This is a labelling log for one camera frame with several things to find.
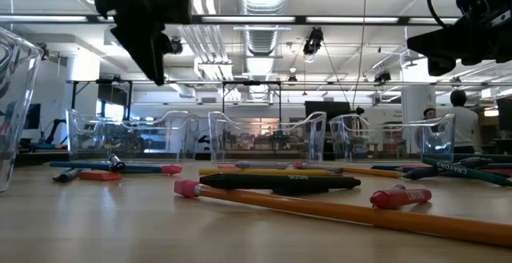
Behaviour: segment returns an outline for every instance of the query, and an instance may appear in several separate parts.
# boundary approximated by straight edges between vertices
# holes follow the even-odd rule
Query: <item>wall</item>
[[[34,93],[31,104],[41,104],[41,127],[46,130],[46,136],[50,134],[54,119],[66,118],[66,108],[70,105],[66,103],[66,79],[67,79],[66,61],[61,60],[61,65],[56,62],[46,60],[41,63],[38,69]],[[39,130],[23,130],[23,138],[32,138],[32,142],[37,142],[41,134]],[[66,136],[66,126],[61,124],[55,132],[54,143],[60,143],[59,138]]]

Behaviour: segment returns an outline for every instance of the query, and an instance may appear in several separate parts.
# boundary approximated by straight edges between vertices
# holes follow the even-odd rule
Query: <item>ceiling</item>
[[[238,14],[237,0],[214,0],[218,14]],[[434,7],[441,17],[458,17],[455,0],[433,0]],[[96,14],[94,6],[86,0],[0,0],[0,13],[9,14]],[[286,14],[290,15],[337,15],[337,16],[430,16],[426,0],[289,0]],[[222,39],[226,51],[233,62],[233,73],[239,75],[244,70],[242,34],[234,26],[222,25]],[[104,36],[108,25],[49,25],[16,24],[14,30],[23,34],[73,34],[76,38],[94,46],[103,52],[103,58],[121,62],[126,69],[116,70],[102,65],[102,73],[119,73],[124,78],[144,78],[143,73],[121,47],[104,45]],[[274,72],[281,80],[287,80],[290,67],[296,68],[299,81],[335,80],[334,72],[345,81],[358,80],[359,74],[374,74],[372,66],[384,58],[386,69],[391,72],[393,80],[400,80],[400,56],[393,53],[404,46],[406,36],[414,36],[435,30],[436,27],[410,26],[322,26],[325,46],[317,53],[312,63],[305,63],[302,56],[304,38],[311,26],[291,26],[289,31],[282,31]],[[176,26],[168,25],[165,33],[180,36]],[[192,67],[195,56],[191,52],[165,57],[166,72],[175,79],[196,79]],[[478,66],[459,66],[454,74],[473,70]],[[482,72],[467,81],[481,82],[510,72],[508,65],[498,65]],[[152,85],[137,87],[139,90],[152,90]],[[450,87],[438,87],[449,90]]]

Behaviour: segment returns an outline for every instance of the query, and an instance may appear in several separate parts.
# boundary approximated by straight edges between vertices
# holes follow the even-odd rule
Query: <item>plastic bin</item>
[[[0,192],[7,189],[42,50],[0,28]]]
[[[349,162],[453,161],[455,116],[402,124],[374,125],[355,114],[329,121],[336,159]]]
[[[277,118],[231,120],[210,112],[211,161],[321,162],[326,118],[325,112],[315,112],[301,122],[279,123]]]
[[[124,162],[176,163],[195,159],[199,118],[167,111],[154,121],[116,121],[67,110],[71,161],[105,161],[114,153]]]

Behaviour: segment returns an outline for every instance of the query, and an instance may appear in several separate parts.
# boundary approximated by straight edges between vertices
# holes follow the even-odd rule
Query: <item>ceiling duct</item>
[[[280,15],[283,14],[288,0],[238,0],[240,10],[244,15]],[[246,68],[253,76],[270,75],[274,66],[273,58],[254,58],[273,56],[276,53],[280,33],[277,30],[246,30],[243,37],[246,45]],[[257,99],[265,97],[265,86],[251,86],[252,96]]]

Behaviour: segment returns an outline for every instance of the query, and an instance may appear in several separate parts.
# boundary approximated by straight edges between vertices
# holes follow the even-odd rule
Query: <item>desk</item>
[[[197,179],[197,169],[209,165],[186,165],[182,177]],[[177,197],[174,177],[131,174],[120,182],[59,185],[50,179],[56,171],[14,170],[10,188],[0,194],[1,262],[482,263],[512,258],[512,249]],[[375,190],[401,182],[357,178],[359,188],[309,197],[368,206]],[[441,177],[405,185],[433,194],[431,204],[405,210],[512,224],[512,189]]]

